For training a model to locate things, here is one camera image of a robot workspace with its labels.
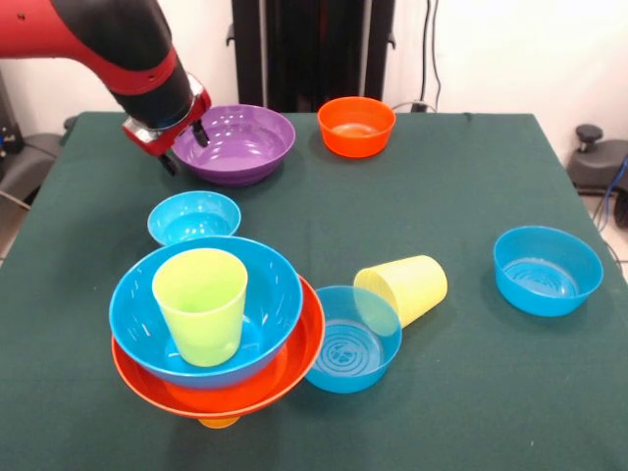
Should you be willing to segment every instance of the cup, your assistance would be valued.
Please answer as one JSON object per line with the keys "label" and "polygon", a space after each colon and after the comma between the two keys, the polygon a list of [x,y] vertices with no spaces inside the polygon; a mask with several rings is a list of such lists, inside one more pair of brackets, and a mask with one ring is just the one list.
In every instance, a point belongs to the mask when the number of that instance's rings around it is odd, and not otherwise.
{"label": "cup", "polygon": [[447,294],[443,267],[427,255],[364,268],[355,276],[353,285],[385,299],[396,312],[402,327],[428,312]]}
{"label": "cup", "polygon": [[216,248],[188,250],[159,267],[153,295],[185,361],[215,366],[236,353],[247,281],[244,264]]}

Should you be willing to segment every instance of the bowl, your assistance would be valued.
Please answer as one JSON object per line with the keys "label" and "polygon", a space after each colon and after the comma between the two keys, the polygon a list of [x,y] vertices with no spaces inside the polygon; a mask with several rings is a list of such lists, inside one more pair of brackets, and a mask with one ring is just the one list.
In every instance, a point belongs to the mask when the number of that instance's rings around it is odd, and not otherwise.
{"label": "bowl", "polygon": [[259,373],[221,390],[200,391],[172,385],[151,375],[112,340],[116,368],[141,398],[167,412],[201,420],[212,428],[231,425],[294,388],[310,369],[323,344],[325,316],[314,289],[301,279],[303,312],[286,344]]}
{"label": "bowl", "polygon": [[237,204],[213,191],[187,191],[164,199],[148,216],[148,232],[161,245],[207,236],[232,236],[241,221]]}
{"label": "bowl", "polygon": [[354,159],[381,152],[395,120],[391,108],[363,96],[337,98],[325,103],[318,112],[325,145],[332,152]]}
{"label": "bowl", "polygon": [[307,381],[331,393],[356,393],[377,383],[401,346],[393,308],[363,288],[318,289],[325,339]]}
{"label": "bowl", "polygon": [[554,228],[510,230],[497,240],[493,256],[499,292],[536,316],[569,314],[602,283],[597,253],[578,237]]}
{"label": "bowl", "polygon": [[[212,367],[181,358],[151,289],[166,260],[195,248],[230,252],[248,274],[239,347],[228,361]],[[143,368],[187,388],[216,389],[240,383],[266,366],[294,329],[302,304],[298,275],[279,252],[246,238],[213,236],[159,248],[131,267],[114,290],[109,320],[120,347]]]}
{"label": "bowl", "polygon": [[179,159],[207,182],[227,186],[257,183],[279,167],[294,145],[294,126],[284,116],[252,105],[215,106],[202,124],[209,145],[196,143],[191,129],[173,145]]}

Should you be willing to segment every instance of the orange bowl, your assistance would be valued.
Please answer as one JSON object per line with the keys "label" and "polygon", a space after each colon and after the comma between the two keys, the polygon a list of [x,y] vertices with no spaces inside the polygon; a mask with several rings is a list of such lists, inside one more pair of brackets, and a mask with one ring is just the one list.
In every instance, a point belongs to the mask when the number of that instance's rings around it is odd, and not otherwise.
{"label": "orange bowl", "polygon": [[303,310],[288,341],[263,370],[238,385],[204,391],[167,383],[135,363],[112,338],[118,373],[134,393],[160,409],[199,419],[211,428],[228,427],[238,417],[282,398],[316,361],[325,336],[325,315],[316,291],[303,278],[301,284]]}
{"label": "orange bowl", "polygon": [[395,121],[391,108],[363,96],[337,98],[318,111],[325,145],[352,159],[370,157],[384,149]]}

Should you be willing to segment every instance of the plastic cup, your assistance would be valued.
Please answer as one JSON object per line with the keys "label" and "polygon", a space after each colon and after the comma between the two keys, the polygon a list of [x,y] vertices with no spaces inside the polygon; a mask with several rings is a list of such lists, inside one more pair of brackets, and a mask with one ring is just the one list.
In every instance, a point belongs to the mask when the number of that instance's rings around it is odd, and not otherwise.
{"label": "plastic cup", "polygon": [[185,361],[215,366],[236,353],[247,280],[244,264],[215,248],[182,252],[159,267],[153,295]]}
{"label": "plastic cup", "polygon": [[359,159],[380,152],[394,127],[394,111],[379,100],[346,96],[325,103],[318,112],[323,141],[332,152]]}
{"label": "plastic cup", "polygon": [[385,299],[396,312],[402,327],[428,312],[447,294],[443,267],[427,255],[362,269],[355,276],[353,285]]}

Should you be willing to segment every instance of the green tablecloth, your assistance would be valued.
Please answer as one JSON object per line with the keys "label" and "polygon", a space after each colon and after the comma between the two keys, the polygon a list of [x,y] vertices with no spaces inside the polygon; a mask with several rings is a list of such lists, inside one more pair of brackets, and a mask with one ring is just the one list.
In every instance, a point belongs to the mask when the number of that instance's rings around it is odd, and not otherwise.
{"label": "green tablecloth", "polygon": [[[268,180],[225,193],[242,236],[279,249],[315,288],[427,253],[446,300],[403,332],[372,389],[306,382],[225,431],[136,397],[110,354],[120,276],[156,247],[150,209],[191,188],[127,141],[119,114],[82,115],[0,269],[0,469],[628,469],[628,290],[531,116],[399,116],[381,155],[325,149],[313,115]],[[536,319],[493,281],[503,231],[544,224],[601,256],[602,287]]]}

